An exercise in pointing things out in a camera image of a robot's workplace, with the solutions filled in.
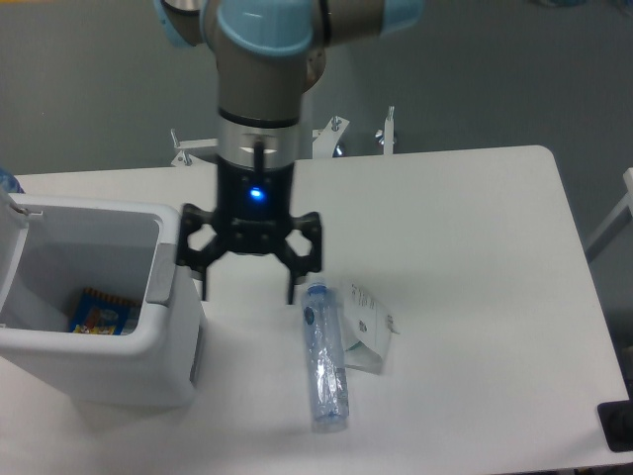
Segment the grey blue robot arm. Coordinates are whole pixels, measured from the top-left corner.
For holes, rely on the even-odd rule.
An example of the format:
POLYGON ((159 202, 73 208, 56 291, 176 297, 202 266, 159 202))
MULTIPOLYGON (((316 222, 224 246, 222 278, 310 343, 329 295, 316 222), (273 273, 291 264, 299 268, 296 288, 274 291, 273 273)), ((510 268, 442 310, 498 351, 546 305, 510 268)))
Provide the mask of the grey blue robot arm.
POLYGON ((291 213, 302 99, 327 48, 413 26, 419 1, 158 1, 175 45, 208 47, 219 75, 217 198, 185 204, 175 261, 198 280, 227 253, 272 254, 289 282, 322 269, 316 212, 291 213))

